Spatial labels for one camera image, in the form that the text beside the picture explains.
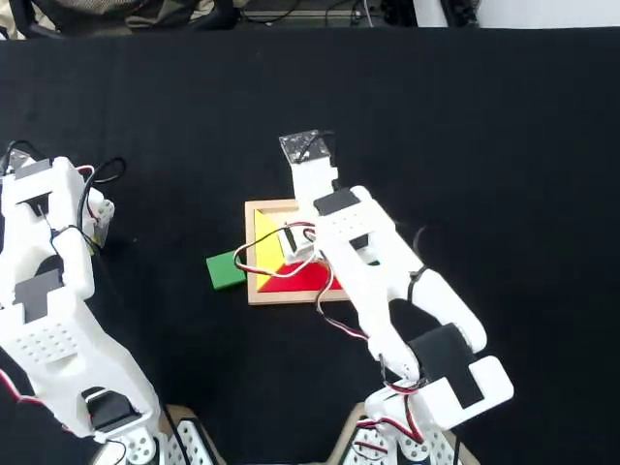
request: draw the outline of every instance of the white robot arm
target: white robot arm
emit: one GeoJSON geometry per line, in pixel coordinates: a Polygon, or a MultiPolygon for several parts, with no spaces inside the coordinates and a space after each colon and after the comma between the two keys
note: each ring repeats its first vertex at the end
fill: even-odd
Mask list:
{"type": "MultiPolygon", "coordinates": [[[[403,380],[398,385],[412,386],[420,372],[426,382],[408,396],[416,421],[450,429],[510,399],[512,383],[499,360],[474,357],[486,346],[480,320],[439,273],[423,264],[365,188],[335,188],[337,169],[323,134],[300,133],[280,143],[293,172],[300,209],[295,219],[315,225],[315,251],[347,292],[371,355],[403,380]],[[389,316],[388,303],[395,298],[415,304],[441,326],[405,343],[389,316]]],[[[300,244],[299,250],[307,249],[300,244]]],[[[394,409],[388,406],[392,390],[373,395],[366,402],[371,418],[405,419],[402,398],[392,401],[394,409]]]]}
{"type": "Polygon", "coordinates": [[[168,439],[159,432],[153,386],[84,303],[95,290],[89,243],[107,229],[113,204],[91,189],[82,235],[83,189],[82,175],[62,157],[25,160],[2,178],[0,346],[67,429],[122,442],[129,463],[146,464],[168,439]]]}

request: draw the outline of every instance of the perforated plastic part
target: perforated plastic part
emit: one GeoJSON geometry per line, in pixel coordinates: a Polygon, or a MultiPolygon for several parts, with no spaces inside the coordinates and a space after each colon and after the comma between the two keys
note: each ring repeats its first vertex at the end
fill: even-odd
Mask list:
{"type": "Polygon", "coordinates": [[[47,325],[37,324],[39,330],[8,342],[14,351],[22,352],[35,363],[50,363],[76,353],[78,341],[70,329],[62,323],[54,323],[52,319],[47,325]]]}
{"type": "Polygon", "coordinates": [[[345,452],[342,465],[388,465],[396,463],[396,449],[389,447],[386,440],[375,430],[358,429],[351,441],[349,450],[345,452]],[[388,450],[388,453],[356,445],[364,443],[388,450]]]}
{"type": "MultiPolygon", "coordinates": [[[[414,464],[452,465],[454,449],[446,436],[439,430],[424,431],[422,434],[425,438],[422,444],[418,444],[404,435],[399,436],[398,444],[403,456],[414,464]]],[[[345,454],[342,465],[395,465],[396,462],[396,448],[394,446],[389,447],[381,434],[375,430],[359,429],[351,441],[351,446],[345,454]],[[368,449],[365,453],[359,454],[354,450],[354,448],[360,450],[358,446],[355,446],[357,442],[388,449],[388,453],[368,449]]]]}
{"type": "Polygon", "coordinates": [[[417,444],[402,435],[398,438],[403,455],[414,463],[423,462],[430,455],[431,465],[452,465],[454,449],[446,436],[439,430],[423,431],[422,434],[425,439],[423,444],[417,444]]]}
{"type": "MultiPolygon", "coordinates": [[[[208,449],[202,443],[201,435],[191,421],[181,421],[177,430],[192,465],[213,465],[208,449]]],[[[174,436],[170,438],[168,444],[167,465],[185,465],[183,454],[174,436]]]]}

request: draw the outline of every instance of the black wire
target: black wire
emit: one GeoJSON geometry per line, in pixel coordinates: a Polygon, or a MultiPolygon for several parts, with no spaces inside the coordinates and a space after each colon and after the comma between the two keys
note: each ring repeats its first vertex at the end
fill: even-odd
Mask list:
{"type": "Polygon", "coordinates": [[[76,224],[77,224],[77,228],[80,231],[83,231],[82,212],[84,211],[84,204],[88,200],[88,193],[90,192],[90,188],[92,187],[92,185],[95,184],[97,181],[99,181],[98,184],[103,184],[103,183],[111,182],[115,179],[118,179],[125,173],[126,170],[127,170],[127,162],[125,161],[125,159],[122,157],[114,157],[114,158],[110,158],[106,162],[103,162],[100,166],[98,166],[96,169],[93,170],[90,176],[88,176],[88,179],[86,179],[86,182],[84,183],[84,188],[81,191],[81,195],[79,196],[79,203],[77,204],[76,224]],[[117,174],[111,177],[107,177],[105,179],[96,179],[97,174],[99,174],[105,168],[113,165],[114,163],[119,163],[121,166],[121,169],[117,174]]]}
{"type": "Polygon", "coordinates": [[[183,441],[181,441],[181,436],[178,434],[178,431],[176,430],[176,426],[174,426],[174,422],[172,421],[172,415],[170,411],[168,410],[168,406],[161,400],[160,400],[160,404],[162,406],[162,410],[164,411],[164,414],[166,415],[166,419],[168,420],[168,423],[170,424],[170,428],[172,428],[172,434],[174,435],[174,439],[176,439],[176,442],[178,443],[178,446],[181,449],[181,453],[183,454],[183,460],[185,460],[185,465],[191,465],[190,458],[187,456],[187,450],[185,450],[185,446],[183,446],[183,441]]]}
{"type": "Polygon", "coordinates": [[[456,438],[456,442],[454,443],[454,460],[452,460],[452,465],[458,465],[458,454],[461,451],[461,439],[456,438]]]}
{"type": "Polygon", "coordinates": [[[329,27],[329,12],[340,5],[349,3],[351,0],[338,0],[336,3],[330,5],[325,10],[325,27],[329,27]]]}
{"type": "Polygon", "coordinates": [[[116,463],[114,463],[114,465],[118,465],[127,456],[127,446],[125,446],[125,443],[121,443],[120,441],[115,441],[113,439],[108,439],[106,442],[120,444],[123,447],[123,455],[116,461],[116,463]]]}
{"type": "Polygon", "coordinates": [[[54,253],[58,257],[60,257],[60,254],[58,253],[58,249],[56,249],[56,246],[54,245],[54,238],[56,237],[57,231],[49,223],[47,215],[44,214],[43,209],[41,208],[41,206],[37,205],[37,208],[39,209],[39,213],[41,213],[41,216],[43,216],[43,219],[46,220],[47,227],[49,228],[49,245],[51,245],[51,248],[54,249],[54,253]]]}
{"type": "Polygon", "coordinates": [[[95,255],[99,255],[99,253],[101,252],[101,247],[99,246],[99,244],[97,244],[93,239],[91,239],[90,237],[88,237],[88,234],[84,231],[82,231],[80,228],[78,228],[76,225],[69,225],[66,226],[65,228],[63,228],[62,230],[55,232],[54,236],[51,238],[51,240],[55,239],[56,237],[58,237],[60,234],[62,234],[64,231],[66,230],[70,230],[70,229],[76,229],[79,231],[79,233],[81,234],[81,236],[84,238],[84,241],[86,242],[86,244],[88,244],[88,247],[90,247],[93,251],[93,253],[95,255]]]}
{"type": "Polygon", "coordinates": [[[306,153],[308,149],[317,140],[322,140],[326,136],[332,137],[334,139],[333,153],[330,152],[331,154],[330,160],[331,160],[331,164],[335,166],[335,163],[336,163],[336,146],[335,146],[336,133],[334,133],[333,131],[317,131],[317,133],[314,136],[312,136],[309,141],[307,141],[304,145],[301,146],[301,150],[299,150],[299,158],[297,159],[297,162],[301,163],[303,161],[301,160],[301,157],[303,156],[303,154],[306,153]]]}
{"type": "Polygon", "coordinates": [[[414,236],[414,242],[412,244],[412,249],[414,249],[414,253],[421,258],[421,255],[419,254],[419,239],[422,237],[422,234],[424,233],[424,231],[426,231],[426,226],[422,226],[418,232],[416,232],[416,235],[414,236]]]}
{"type": "Polygon", "coordinates": [[[11,140],[7,145],[7,149],[5,150],[4,155],[2,156],[2,158],[0,158],[0,173],[2,173],[3,176],[7,173],[7,170],[9,169],[9,164],[11,163],[11,152],[18,145],[25,145],[26,147],[28,147],[28,149],[30,149],[31,152],[34,152],[34,155],[36,155],[37,157],[45,158],[41,155],[41,152],[37,149],[37,147],[35,147],[28,140],[11,140]]]}
{"type": "Polygon", "coordinates": [[[254,18],[254,17],[249,17],[247,14],[245,14],[245,12],[243,10],[240,10],[240,11],[241,11],[241,15],[248,22],[255,22],[257,24],[271,24],[273,22],[277,22],[277,21],[279,21],[281,19],[284,19],[285,17],[290,15],[292,12],[294,12],[297,9],[297,7],[299,6],[300,3],[301,3],[301,0],[294,0],[293,5],[287,10],[286,13],[284,13],[283,15],[279,15],[277,17],[274,17],[272,19],[257,19],[257,18],[254,18]]]}

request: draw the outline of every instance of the green puzzle piece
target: green puzzle piece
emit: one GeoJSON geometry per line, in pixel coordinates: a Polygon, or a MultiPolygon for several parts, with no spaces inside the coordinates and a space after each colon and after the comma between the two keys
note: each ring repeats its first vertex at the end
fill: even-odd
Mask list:
{"type": "Polygon", "coordinates": [[[233,257],[234,251],[230,251],[206,259],[206,267],[216,291],[245,281],[245,273],[234,266],[233,257]]]}

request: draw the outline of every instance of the black cloth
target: black cloth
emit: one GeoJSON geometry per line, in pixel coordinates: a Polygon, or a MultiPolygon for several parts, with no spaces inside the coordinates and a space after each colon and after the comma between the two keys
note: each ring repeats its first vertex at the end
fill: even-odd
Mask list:
{"type": "MultiPolygon", "coordinates": [[[[0,44],[0,142],[127,158],[104,186],[117,210],[90,304],[229,463],[325,460],[381,387],[364,344],[310,305],[249,307],[242,287],[213,291],[204,266],[243,240],[245,201],[292,195],[277,138],[313,128],[337,134],[342,184],[366,186],[407,238],[428,227],[423,258],[511,376],[514,399],[463,425],[465,445],[482,463],[610,462],[619,47],[616,30],[0,44]]],[[[432,327],[394,307],[403,338],[432,327]]],[[[347,303],[325,309],[356,323],[347,303]]],[[[0,408],[3,463],[85,463],[94,449],[2,389],[0,408]]]]}

